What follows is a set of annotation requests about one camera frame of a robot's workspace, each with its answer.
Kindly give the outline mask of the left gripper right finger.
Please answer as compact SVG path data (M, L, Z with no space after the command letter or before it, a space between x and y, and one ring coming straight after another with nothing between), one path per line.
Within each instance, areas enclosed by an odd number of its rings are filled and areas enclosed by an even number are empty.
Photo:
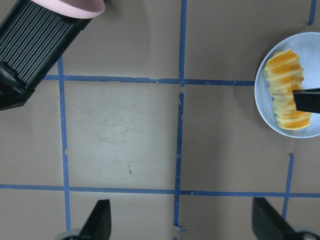
M300 235L263 197L252 200L251 225L258 240L300 239Z

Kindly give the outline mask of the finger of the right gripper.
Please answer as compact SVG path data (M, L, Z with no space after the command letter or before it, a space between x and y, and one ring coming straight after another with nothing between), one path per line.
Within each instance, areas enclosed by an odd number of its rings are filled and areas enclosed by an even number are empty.
M297 89L293 92L293 99L297 111L320 113L320 89Z

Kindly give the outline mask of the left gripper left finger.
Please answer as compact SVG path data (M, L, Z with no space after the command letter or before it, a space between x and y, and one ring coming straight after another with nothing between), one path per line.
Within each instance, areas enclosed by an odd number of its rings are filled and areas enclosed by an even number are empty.
M111 236L111 205L108 199L98 200L79 233L81 240L109 240Z

